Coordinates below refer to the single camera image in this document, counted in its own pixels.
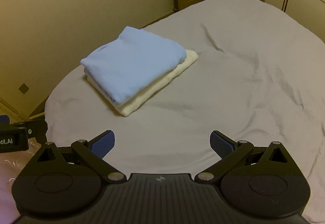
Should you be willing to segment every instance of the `blue gripper pad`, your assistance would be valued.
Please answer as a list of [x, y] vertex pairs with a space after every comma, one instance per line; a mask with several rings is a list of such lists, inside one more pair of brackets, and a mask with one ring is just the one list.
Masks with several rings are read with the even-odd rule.
[[221, 158], [232, 153], [238, 144], [227, 136], [218, 131], [214, 131], [210, 135], [210, 146]]
[[115, 145], [115, 135], [111, 130], [107, 130], [88, 142], [88, 148], [100, 159], [103, 159]]
[[9, 124], [10, 123], [9, 117], [7, 115], [0, 115], [0, 123]]

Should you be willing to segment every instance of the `round metal bolt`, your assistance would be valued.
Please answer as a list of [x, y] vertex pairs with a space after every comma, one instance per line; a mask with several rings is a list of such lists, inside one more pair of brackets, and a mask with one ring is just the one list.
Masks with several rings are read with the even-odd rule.
[[124, 178], [124, 174], [120, 172], [114, 172], [108, 175], [108, 179], [112, 181], [119, 181], [122, 180], [123, 178]]
[[214, 178], [214, 175], [208, 172], [203, 172], [198, 174], [198, 178], [203, 181], [209, 181]]

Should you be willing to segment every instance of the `crosshair logo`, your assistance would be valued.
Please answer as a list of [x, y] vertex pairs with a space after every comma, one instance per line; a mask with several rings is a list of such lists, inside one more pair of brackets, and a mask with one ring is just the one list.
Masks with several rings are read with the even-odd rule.
[[165, 177], [163, 177], [163, 176], [158, 176], [158, 177], [156, 178], [156, 180], [159, 181], [159, 182], [161, 183], [161, 182], [165, 181]]

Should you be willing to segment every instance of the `bed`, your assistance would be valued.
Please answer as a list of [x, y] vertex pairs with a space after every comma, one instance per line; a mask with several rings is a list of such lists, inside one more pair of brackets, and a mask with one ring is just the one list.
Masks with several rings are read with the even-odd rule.
[[70, 146], [110, 129], [116, 142], [104, 160], [127, 177], [194, 177], [220, 160], [209, 145], [213, 130], [255, 146], [280, 141], [311, 187], [303, 216], [325, 223], [325, 44], [259, 0], [206, 0], [145, 29], [198, 60], [129, 117], [77, 67], [46, 102], [48, 141]]

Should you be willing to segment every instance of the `triangular cutout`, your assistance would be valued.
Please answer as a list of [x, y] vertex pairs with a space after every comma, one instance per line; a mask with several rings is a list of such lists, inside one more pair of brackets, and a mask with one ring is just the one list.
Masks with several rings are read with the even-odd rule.
[[286, 163], [287, 160], [285, 159], [283, 153], [279, 148], [275, 148], [272, 152], [272, 155], [270, 157], [270, 161], [274, 162], [281, 162], [281, 163]]
[[46, 148], [37, 161], [44, 162], [51, 160], [55, 160], [55, 155], [51, 148]]

